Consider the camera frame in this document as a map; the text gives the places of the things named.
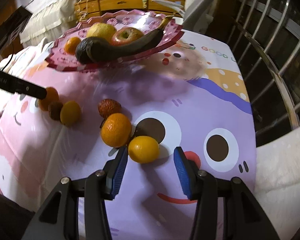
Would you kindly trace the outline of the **cartoon printed cloth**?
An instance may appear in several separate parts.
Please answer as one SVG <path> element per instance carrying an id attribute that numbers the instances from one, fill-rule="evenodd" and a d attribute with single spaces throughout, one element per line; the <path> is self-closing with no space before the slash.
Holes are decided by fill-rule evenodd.
<path id="1" fill-rule="evenodd" d="M 131 67 L 94 73 L 57 72 L 45 63 L 25 79 L 76 101 L 80 122 L 65 127 L 36 99 L 0 92 L 0 190 L 36 211 L 64 176 L 81 179 L 104 167 L 116 150 L 100 136 L 97 106 L 113 99 L 132 134 L 157 139 L 160 157 L 127 164 L 119 194 L 107 202 L 113 239 L 187 239 L 196 209 L 183 194 L 173 163 L 181 147 L 217 178 L 242 178 L 253 189 L 256 143 L 247 91 L 230 48 L 187 31 L 175 45 Z"/>

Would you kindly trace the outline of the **red yellow apple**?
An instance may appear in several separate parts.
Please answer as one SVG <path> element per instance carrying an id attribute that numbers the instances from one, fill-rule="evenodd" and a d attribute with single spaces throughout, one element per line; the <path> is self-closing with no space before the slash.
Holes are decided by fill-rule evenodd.
<path id="1" fill-rule="evenodd" d="M 118 30 L 112 37 L 111 44 L 114 46 L 121 46 L 129 44 L 133 41 L 143 37 L 143 32 L 133 27 L 125 27 Z"/>

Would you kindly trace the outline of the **yellow pear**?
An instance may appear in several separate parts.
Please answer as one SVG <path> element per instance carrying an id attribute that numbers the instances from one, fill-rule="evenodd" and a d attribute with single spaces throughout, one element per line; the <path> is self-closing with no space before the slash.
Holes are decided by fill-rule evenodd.
<path id="1" fill-rule="evenodd" d="M 117 29 L 111 24 L 95 23 L 88 29 L 86 38 L 99 37 L 99 38 L 104 38 L 108 42 L 111 42 L 112 37 L 116 32 Z"/>

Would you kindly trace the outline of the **grey office chair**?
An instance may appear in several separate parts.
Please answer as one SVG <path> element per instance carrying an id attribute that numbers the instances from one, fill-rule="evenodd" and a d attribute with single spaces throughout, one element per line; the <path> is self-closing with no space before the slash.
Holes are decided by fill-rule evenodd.
<path id="1" fill-rule="evenodd" d="M 197 33 L 205 33 L 213 20 L 212 12 L 216 9 L 217 0 L 186 0 L 181 6 L 167 0 L 152 0 L 178 13 L 183 19 L 183 29 Z"/>

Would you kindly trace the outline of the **dark avocado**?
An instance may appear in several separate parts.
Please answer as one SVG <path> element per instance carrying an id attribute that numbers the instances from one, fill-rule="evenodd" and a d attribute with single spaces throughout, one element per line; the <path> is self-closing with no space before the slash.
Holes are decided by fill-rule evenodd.
<path id="1" fill-rule="evenodd" d="M 87 37 L 83 39 L 76 47 L 75 56 L 79 63 L 90 64 L 93 60 L 87 53 L 87 48 L 95 42 L 108 43 L 104 38 L 101 37 Z"/>

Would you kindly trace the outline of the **metal window railing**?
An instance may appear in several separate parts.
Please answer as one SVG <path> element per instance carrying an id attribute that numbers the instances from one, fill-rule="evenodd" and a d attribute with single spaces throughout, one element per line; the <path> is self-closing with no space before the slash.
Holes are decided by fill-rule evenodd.
<path id="1" fill-rule="evenodd" d="M 228 38 L 256 135 L 300 126 L 300 11 L 293 0 L 235 0 Z"/>

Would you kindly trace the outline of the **small yellow kumquat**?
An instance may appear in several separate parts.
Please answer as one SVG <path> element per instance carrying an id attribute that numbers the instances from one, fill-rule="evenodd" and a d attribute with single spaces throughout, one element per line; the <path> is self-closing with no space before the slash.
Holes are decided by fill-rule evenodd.
<path id="1" fill-rule="evenodd" d="M 76 101 L 68 101 L 61 109 L 60 120 L 63 125 L 71 127 L 79 122 L 81 115 L 80 105 Z"/>

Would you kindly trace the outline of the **small orange mandarin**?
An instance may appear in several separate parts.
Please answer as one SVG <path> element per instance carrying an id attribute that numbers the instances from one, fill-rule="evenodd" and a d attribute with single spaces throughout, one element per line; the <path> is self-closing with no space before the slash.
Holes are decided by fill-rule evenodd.
<path id="1" fill-rule="evenodd" d="M 79 37 L 69 38 L 64 45 L 65 53 L 67 53 L 69 55 L 75 55 L 76 48 L 80 44 L 80 42 L 81 42 L 81 39 Z"/>

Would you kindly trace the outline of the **white bed sheet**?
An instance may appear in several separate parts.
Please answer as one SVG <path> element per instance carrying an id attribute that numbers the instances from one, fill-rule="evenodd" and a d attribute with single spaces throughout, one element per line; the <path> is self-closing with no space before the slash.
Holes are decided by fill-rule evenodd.
<path id="1" fill-rule="evenodd" d="M 281 239 L 300 228 L 300 127 L 257 148 L 255 197 Z"/>

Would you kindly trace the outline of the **brown lychee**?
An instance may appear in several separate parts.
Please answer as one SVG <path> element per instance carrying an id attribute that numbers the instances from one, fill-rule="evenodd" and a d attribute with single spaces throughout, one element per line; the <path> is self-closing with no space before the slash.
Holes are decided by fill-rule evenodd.
<path id="1" fill-rule="evenodd" d="M 52 120 L 60 121 L 60 114 L 63 107 L 63 103 L 60 101 L 51 102 L 48 106 L 48 113 Z"/>

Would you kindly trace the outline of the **white lace curtain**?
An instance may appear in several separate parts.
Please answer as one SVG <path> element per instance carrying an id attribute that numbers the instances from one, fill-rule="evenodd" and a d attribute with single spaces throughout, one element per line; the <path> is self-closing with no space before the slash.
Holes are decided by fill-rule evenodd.
<path id="1" fill-rule="evenodd" d="M 30 0 L 25 7 L 32 13 L 24 31 L 19 35 L 24 48 L 36 46 L 43 38 L 54 41 L 75 27 L 75 4 L 79 0 Z"/>

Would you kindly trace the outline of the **large orange mandarin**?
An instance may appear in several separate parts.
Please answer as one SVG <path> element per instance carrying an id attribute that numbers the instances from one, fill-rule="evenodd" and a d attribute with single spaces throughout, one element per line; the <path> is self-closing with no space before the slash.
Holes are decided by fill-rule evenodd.
<path id="1" fill-rule="evenodd" d="M 38 106 L 42 111 L 48 111 L 49 104 L 59 100 L 59 94 L 55 88 L 47 87 L 46 91 L 46 97 L 38 100 Z"/>

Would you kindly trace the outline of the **pink glass fruit plate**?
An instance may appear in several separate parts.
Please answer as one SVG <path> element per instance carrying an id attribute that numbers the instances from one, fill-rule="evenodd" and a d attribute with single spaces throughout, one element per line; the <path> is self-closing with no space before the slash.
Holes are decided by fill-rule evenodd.
<path id="1" fill-rule="evenodd" d="M 121 66 L 170 48 L 183 34 L 172 16 L 140 10 L 108 12 L 67 30 L 45 60 L 59 72 Z"/>

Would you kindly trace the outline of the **small orange kumquat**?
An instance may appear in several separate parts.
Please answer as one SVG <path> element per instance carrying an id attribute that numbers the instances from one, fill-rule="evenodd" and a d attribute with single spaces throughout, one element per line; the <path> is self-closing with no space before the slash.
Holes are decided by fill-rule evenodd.
<path id="1" fill-rule="evenodd" d="M 149 136 L 134 137 L 128 145 L 128 154 L 136 163 L 151 163 L 159 157 L 159 144 L 154 138 Z"/>

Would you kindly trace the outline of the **wooden desk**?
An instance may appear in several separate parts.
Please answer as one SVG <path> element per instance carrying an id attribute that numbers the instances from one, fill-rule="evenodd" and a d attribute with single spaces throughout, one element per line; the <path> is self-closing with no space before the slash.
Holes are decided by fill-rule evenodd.
<path id="1" fill-rule="evenodd" d="M 180 5 L 185 5 L 185 0 L 167 0 Z M 169 14 L 173 10 L 160 5 L 154 0 L 82 0 L 75 4 L 74 11 L 78 20 L 87 20 L 94 16 L 102 16 L 106 12 L 117 12 L 119 10 L 153 11 L 158 14 Z"/>

